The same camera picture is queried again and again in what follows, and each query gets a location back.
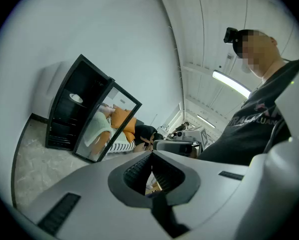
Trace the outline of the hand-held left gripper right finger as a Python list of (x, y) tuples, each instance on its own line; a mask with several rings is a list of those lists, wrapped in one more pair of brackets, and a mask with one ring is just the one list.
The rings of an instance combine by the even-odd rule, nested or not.
[(248, 166), (196, 160), (167, 151), (154, 155), (174, 165), (185, 179), (166, 196), (186, 197), (181, 204), (169, 201), (177, 223), (189, 231), (182, 237), (235, 237), (244, 212), (231, 203)]

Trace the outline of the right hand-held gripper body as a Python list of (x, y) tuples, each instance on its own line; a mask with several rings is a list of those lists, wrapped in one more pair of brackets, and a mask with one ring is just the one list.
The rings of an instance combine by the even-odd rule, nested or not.
[(186, 130), (177, 131), (173, 136), (173, 139), (185, 142), (200, 143), (202, 150), (204, 150), (208, 144), (207, 133), (204, 127), (193, 127)]

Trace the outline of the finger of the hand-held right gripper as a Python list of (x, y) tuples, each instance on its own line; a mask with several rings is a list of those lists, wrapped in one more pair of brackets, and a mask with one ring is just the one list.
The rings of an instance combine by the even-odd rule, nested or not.
[(180, 140), (155, 140), (153, 149), (157, 151), (166, 151), (183, 157), (197, 157), (197, 145), (191, 141)]

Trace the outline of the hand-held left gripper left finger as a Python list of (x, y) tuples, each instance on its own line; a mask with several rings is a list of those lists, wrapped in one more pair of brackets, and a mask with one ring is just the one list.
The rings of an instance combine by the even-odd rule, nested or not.
[(77, 169), (42, 192), (23, 214), (38, 224), (65, 194), (73, 193), (80, 199), (56, 234), (60, 240), (170, 239), (150, 209), (126, 206), (109, 189), (110, 172), (137, 156), (122, 155)]

